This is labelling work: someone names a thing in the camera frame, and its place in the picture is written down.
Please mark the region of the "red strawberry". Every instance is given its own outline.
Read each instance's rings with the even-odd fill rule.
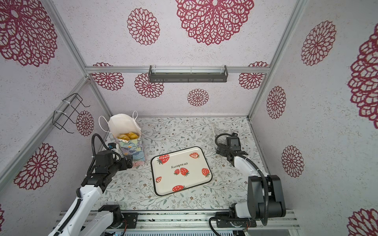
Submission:
[[[185,186],[177,185],[177,186],[173,187],[172,191],[177,192],[177,191],[183,190],[184,188],[185,188]]]
[[[169,159],[168,154],[160,156],[159,159],[158,159],[159,165],[166,163],[168,161],[168,159]]]
[[[180,172],[182,175],[187,176],[189,174],[189,171],[185,168],[180,168]]]
[[[192,158],[198,158],[198,153],[192,153],[192,154],[189,154],[189,156],[191,156]]]
[[[204,176],[206,176],[206,177],[209,177],[209,175],[210,175],[210,171],[209,171],[209,169],[203,168],[203,169],[202,169],[202,174],[203,174]]]

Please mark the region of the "bag handle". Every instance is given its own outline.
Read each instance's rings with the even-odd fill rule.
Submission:
[[[137,111],[134,111],[134,112],[133,112],[133,121],[134,121],[134,124],[138,127],[138,129],[141,130],[141,128],[139,127],[139,125],[135,122],[137,118],[138,118],[138,112],[137,112]]]
[[[100,128],[102,129],[102,130],[104,130],[102,127],[101,127],[101,124],[100,124],[100,118],[104,118],[104,120],[106,121],[106,123],[108,124],[108,127],[109,127],[109,123],[108,123],[108,121],[106,120],[106,118],[104,117],[104,116],[100,116],[99,118],[98,118],[98,124],[100,125]]]

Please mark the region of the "strawberry tray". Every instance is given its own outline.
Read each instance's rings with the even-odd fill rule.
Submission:
[[[151,159],[155,193],[164,196],[211,181],[212,174],[200,147],[187,148]]]

